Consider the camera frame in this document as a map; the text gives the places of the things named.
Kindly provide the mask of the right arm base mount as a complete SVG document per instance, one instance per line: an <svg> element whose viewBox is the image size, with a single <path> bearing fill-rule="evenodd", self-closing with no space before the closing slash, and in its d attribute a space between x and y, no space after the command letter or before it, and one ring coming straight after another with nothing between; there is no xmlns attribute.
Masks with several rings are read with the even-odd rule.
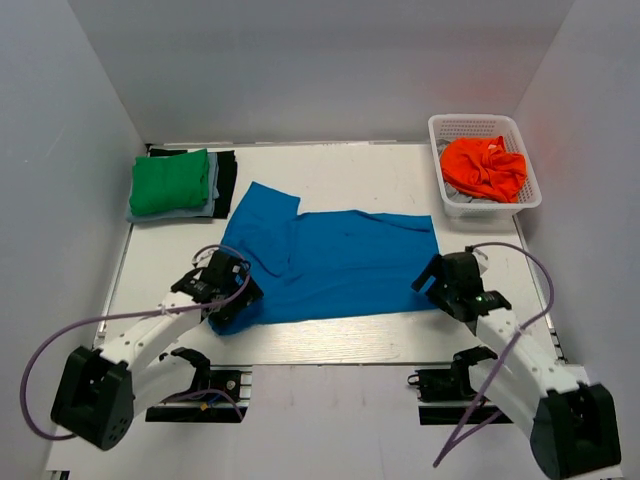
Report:
<svg viewBox="0 0 640 480"><path fill-rule="evenodd" d="M421 426L455 426L476 395L450 367L415 370L407 384L417 391Z"/></svg>

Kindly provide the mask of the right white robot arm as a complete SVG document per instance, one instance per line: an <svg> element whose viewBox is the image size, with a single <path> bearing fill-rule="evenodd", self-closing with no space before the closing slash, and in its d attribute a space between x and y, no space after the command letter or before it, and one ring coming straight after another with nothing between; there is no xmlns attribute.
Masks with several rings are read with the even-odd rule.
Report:
<svg viewBox="0 0 640 480"><path fill-rule="evenodd" d="M485 289L487 256L480 246L436 254L411 287L466 325L479 343L456 353L449 367L421 369L407 379L426 404L463 401L467 408L438 454L439 460L471 436L465 425L486 403L495 413L482 426L508 418L528 438L549 479L569 479L621 462L614 399L576 368L546 352L519 322L511 303Z"/></svg>

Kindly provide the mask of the white plastic basket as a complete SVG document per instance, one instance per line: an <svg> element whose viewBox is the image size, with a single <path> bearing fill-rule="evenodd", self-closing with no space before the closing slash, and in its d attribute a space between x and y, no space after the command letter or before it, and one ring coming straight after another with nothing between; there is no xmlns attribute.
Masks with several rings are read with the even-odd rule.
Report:
<svg viewBox="0 0 640 480"><path fill-rule="evenodd" d="M520 131L512 118L497 114L436 114L428 120L428 132L440 196L444 212L449 217L506 219L522 210L533 209L540 205L542 195L537 178ZM515 203L455 202L446 193L438 144L443 141L453 142L464 137L498 136L503 137L508 152L522 154L526 160L527 177L518 193L518 201Z"/></svg>

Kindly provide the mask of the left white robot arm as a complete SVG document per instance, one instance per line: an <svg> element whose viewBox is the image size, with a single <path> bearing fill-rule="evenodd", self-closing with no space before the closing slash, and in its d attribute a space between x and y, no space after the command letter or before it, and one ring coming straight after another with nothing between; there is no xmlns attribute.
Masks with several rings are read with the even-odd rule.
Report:
<svg viewBox="0 0 640 480"><path fill-rule="evenodd" d="M115 447L133 420L159 403L221 400L236 395L213 380L212 362L187 346L183 336L206 321L225 330L263 292L251 264L224 246L195 260L151 311L118 337L68 357L51 418L72 435L102 451Z"/></svg>

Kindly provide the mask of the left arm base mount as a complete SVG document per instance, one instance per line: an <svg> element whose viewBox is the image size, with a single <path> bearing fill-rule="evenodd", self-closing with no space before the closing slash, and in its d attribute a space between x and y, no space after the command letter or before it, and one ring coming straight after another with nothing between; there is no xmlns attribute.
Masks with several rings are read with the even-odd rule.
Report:
<svg viewBox="0 0 640 480"><path fill-rule="evenodd" d="M251 396L250 367L212 367L208 379L178 400L160 403L144 414L147 423L239 424L246 415Z"/></svg>

